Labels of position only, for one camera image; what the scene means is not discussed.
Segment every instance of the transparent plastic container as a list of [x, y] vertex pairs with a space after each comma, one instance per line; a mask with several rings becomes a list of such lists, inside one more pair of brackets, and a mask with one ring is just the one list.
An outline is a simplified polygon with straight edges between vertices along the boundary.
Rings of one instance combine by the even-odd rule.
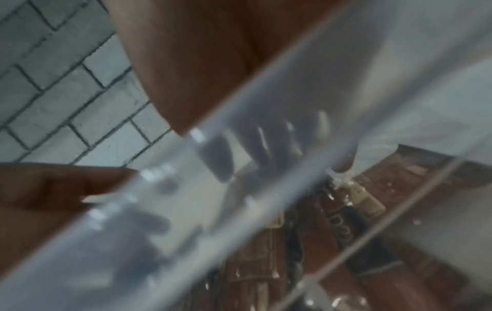
[[[487, 0], [352, 2], [228, 98], [157, 159], [158, 165], [141, 171], [108, 203], [81, 216], [9, 274], [0, 283], [0, 309], [489, 306], [487, 187], [492, 179], [482, 171], [492, 165], [492, 108], [485, 101], [492, 98], [485, 83], [492, 63], [478, 59], [489, 47], [491, 17]], [[479, 87], [477, 81], [484, 84]], [[406, 154], [402, 171], [410, 168], [425, 178], [411, 187], [395, 188], [389, 180], [384, 190], [375, 188], [391, 204], [376, 198], [373, 208], [383, 205], [384, 210], [374, 216], [359, 207], [357, 198], [377, 197], [360, 179], [402, 150], [423, 154]], [[435, 153], [440, 160], [432, 169], [419, 162]], [[467, 180], [476, 174], [480, 183], [458, 183], [446, 190], [446, 199], [429, 203], [432, 209], [415, 204], [453, 173], [460, 174], [465, 160], [475, 163]], [[331, 169], [341, 171], [352, 161], [348, 172]], [[293, 206], [303, 200], [313, 205], [313, 189], [329, 176], [334, 193], [346, 196], [345, 209], [304, 215], [325, 231], [306, 229], [303, 234], [311, 237], [296, 245], [318, 244], [291, 252], [284, 241], [302, 223], [292, 216]], [[407, 190], [395, 199], [391, 191], [401, 187]], [[416, 214], [405, 214], [413, 206]], [[337, 236], [347, 228], [330, 222], [337, 212], [346, 212], [341, 219], [347, 217], [357, 228], [357, 234], [349, 230], [349, 240]], [[262, 238], [266, 227], [270, 235]], [[322, 239], [329, 233], [334, 240], [324, 255], [328, 242]], [[263, 246], [256, 247], [256, 239]], [[251, 255], [256, 252], [276, 262], [267, 270], [271, 280], [244, 283], [256, 277], [243, 279], [242, 262], [254, 257], [265, 264]], [[358, 263], [378, 253], [382, 261], [360, 271]], [[412, 261], [414, 253], [466, 279], [451, 295], [460, 299], [451, 302], [430, 290], [419, 274], [420, 261]], [[285, 267], [283, 256], [288, 257]], [[306, 265], [309, 258], [312, 263]], [[351, 279], [345, 287], [340, 275]], [[214, 282], [224, 290], [210, 294]], [[254, 288], [261, 303], [234, 300], [244, 288]], [[392, 293], [389, 298], [386, 292]], [[190, 293], [213, 303], [197, 303]], [[225, 295], [232, 300], [224, 301]]]

